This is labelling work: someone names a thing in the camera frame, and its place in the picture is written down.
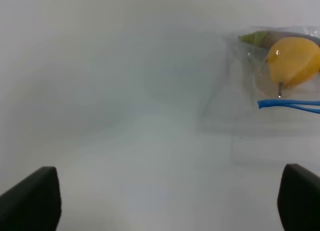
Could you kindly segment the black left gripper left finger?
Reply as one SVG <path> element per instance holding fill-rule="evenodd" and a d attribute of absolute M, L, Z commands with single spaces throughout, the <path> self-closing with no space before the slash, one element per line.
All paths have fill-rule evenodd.
<path fill-rule="evenodd" d="M 55 231 L 62 215 L 57 169 L 43 166 L 0 196 L 2 231 Z"/>

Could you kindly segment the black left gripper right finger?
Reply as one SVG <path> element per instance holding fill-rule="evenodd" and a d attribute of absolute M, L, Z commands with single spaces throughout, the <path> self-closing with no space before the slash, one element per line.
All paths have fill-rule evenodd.
<path fill-rule="evenodd" d="M 320 177 L 291 163 L 282 172 L 277 209 L 285 231 L 320 229 Z"/>

